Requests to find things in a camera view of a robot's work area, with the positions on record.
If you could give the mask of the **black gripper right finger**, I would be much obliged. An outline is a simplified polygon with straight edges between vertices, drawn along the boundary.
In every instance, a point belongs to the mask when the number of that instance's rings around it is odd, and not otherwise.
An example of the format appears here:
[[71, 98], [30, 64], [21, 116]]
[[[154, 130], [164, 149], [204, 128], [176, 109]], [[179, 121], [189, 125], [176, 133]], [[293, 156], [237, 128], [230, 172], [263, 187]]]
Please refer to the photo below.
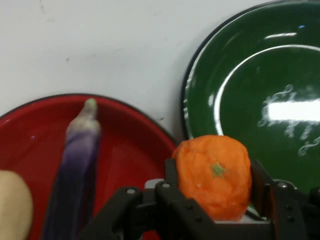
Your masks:
[[308, 194], [284, 180], [273, 180], [257, 160], [250, 161], [251, 202], [267, 222], [250, 224], [251, 240], [318, 240], [320, 188]]

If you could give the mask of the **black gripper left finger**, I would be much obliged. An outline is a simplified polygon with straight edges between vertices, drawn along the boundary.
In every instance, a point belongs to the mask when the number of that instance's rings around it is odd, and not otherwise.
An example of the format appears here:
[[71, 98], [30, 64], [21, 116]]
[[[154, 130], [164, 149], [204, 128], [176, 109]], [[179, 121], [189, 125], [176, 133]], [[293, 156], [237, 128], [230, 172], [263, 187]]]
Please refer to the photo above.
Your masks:
[[214, 222], [178, 189], [176, 161], [164, 162], [154, 188], [121, 187], [79, 234], [81, 240], [137, 240], [155, 230], [163, 240], [216, 240]]

